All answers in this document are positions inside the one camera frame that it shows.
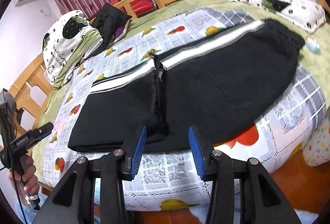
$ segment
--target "hand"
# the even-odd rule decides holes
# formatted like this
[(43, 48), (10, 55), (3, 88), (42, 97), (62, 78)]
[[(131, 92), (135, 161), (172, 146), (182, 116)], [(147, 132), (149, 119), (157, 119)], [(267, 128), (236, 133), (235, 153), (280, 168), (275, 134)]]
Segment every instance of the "hand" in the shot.
[[(24, 190), (30, 195), (37, 194), (39, 191), (39, 188), (40, 188), (39, 183), (38, 183), (38, 178), (34, 174), (36, 172), (36, 167), (33, 165), (33, 163), (34, 163), (34, 161), (33, 161), (32, 157), (29, 156), (26, 159), (26, 164), (29, 167), (27, 168), (26, 172), (24, 173), (24, 175), (22, 177), (16, 171), (14, 171), (15, 180), (16, 181), (23, 180), (23, 182), (25, 182)], [(7, 177), (9, 179), (10, 183), (12, 184), (13, 188), (15, 188), (11, 170), (9, 170), (7, 172)], [(27, 205), (21, 189), (18, 188), (18, 191), (19, 191), (19, 198), (20, 198), (22, 204)]]

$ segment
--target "black pants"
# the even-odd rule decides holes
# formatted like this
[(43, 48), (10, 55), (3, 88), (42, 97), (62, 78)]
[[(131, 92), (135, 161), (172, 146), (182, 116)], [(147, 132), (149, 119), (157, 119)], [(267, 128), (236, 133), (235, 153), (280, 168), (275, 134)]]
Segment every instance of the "black pants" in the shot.
[(212, 143), (230, 140), (288, 87), (303, 44), (277, 21), (255, 21), (104, 79), (93, 85), (69, 148), (111, 151), (141, 124), (147, 152), (189, 148), (193, 124)]

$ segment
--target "red chair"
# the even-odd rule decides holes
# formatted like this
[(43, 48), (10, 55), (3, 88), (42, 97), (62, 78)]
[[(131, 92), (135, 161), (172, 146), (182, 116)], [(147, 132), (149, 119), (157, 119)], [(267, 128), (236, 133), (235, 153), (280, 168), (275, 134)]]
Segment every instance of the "red chair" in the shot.
[[(112, 5), (112, 6), (114, 6), (118, 2), (120, 2), (120, 0), (112, 0), (112, 1), (109, 2), (109, 4)], [(123, 11), (124, 13), (126, 13), (124, 7), (120, 7), (119, 10)]]
[(140, 14), (155, 7), (150, 0), (134, 0), (130, 4), (135, 14)]

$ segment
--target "bolt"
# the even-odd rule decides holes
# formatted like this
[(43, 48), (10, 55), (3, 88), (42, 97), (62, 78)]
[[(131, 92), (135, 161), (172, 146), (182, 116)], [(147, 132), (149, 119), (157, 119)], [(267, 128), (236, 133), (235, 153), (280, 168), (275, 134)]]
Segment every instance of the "bolt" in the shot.
[(113, 154), (114, 154), (115, 156), (120, 156), (120, 155), (122, 155), (123, 153), (124, 153), (124, 152), (123, 152), (122, 149), (116, 149), (116, 150), (113, 151)]
[(221, 151), (221, 150), (218, 150), (218, 149), (214, 149), (214, 150), (212, 151), (212, 154), (213, 154), (214, 156), (221, 156), (222, 151)]
[(86, 157), (79, 157), (78, 159), (77, 159), (77, 163), (79, 163), (79, 164), (83, 164), (85, 161), (86, 161)]
[(251, 163), (252, 165), (257, 165), (257, 164), (259, 163), (259, 161), (258, 161), (258, 159), (256, 159), (256, 158), (251, 158), (251, 159), (250, 159), (250, 163)]

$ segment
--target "patterned pillow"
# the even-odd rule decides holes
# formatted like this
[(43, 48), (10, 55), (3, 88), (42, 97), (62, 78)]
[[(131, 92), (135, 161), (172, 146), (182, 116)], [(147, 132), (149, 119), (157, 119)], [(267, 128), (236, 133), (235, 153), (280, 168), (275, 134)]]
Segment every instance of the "patterned pillow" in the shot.
[(321, 5), (311, 0), (231, 0), (244, 2), (280, 15), (308, 32), (314, 32), (325, 21)]

